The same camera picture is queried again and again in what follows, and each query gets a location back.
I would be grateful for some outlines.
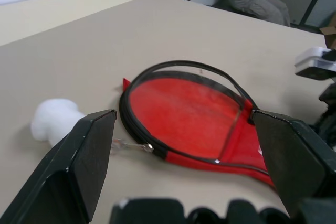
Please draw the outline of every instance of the cardboard box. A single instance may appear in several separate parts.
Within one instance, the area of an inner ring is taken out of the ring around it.
[[[331,18],[327,27],[320,28],[325,38],[325,43],[328,48],[336,48],[336,13]]]

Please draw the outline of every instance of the gray pants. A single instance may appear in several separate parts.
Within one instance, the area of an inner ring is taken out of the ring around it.
[[[280,0],[229,0],[233,8],[272,23],[290,26],[287,5]]]

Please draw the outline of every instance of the metal zipper pull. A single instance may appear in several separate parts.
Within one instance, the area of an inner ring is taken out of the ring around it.
[[[131,144],[119,138],[112,139],[111,155],[114,155],[119,150],[125,148],[135,148],[149,153],[152,153],[154,151],[154,148],[151,144]]]

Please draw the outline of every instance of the racket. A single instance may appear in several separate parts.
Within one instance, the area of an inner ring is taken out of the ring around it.
[[[120,98],[120,118],[139,143],[177,165],[245,174],[272,185],[256,129],[255,102],[225,72],[169,61],[138,75]]]

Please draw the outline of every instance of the white cotton ball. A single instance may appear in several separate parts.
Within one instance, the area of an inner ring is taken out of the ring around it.
[[[36,109],[30,125],[31,133],[35,140],[49,141],[54,147],[84,116],[86,115],[79,112],[77,105],[70,100],[47,100]]]

